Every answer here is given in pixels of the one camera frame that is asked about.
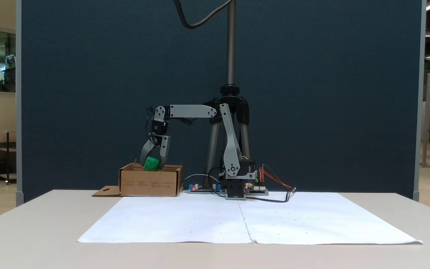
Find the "curved grey moving gripper finger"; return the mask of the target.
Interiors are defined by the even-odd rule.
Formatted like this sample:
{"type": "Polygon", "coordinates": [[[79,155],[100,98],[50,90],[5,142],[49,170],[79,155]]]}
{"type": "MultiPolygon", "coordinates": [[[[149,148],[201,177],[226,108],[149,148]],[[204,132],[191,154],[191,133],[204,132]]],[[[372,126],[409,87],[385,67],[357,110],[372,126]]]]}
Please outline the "curved grey moving gripper finger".
{"type": "Polygon", "coordinates": [[[155,155],[153,150],[153,143],[148,140],[143,146],[140,156],[142,167],[157,167],[157,155],[155,155]]]}

